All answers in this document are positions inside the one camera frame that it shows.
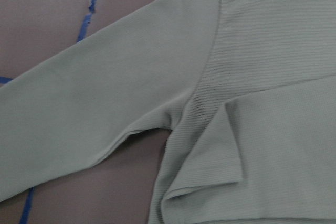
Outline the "olive green long-sleeve shirt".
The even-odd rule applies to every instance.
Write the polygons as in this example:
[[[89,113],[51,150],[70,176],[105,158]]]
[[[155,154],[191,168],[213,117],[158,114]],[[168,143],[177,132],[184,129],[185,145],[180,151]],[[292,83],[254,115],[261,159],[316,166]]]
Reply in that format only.
[[[154,0],[1,87],[1,200],[170,129],[149,223],[335,223],[335,0]]]

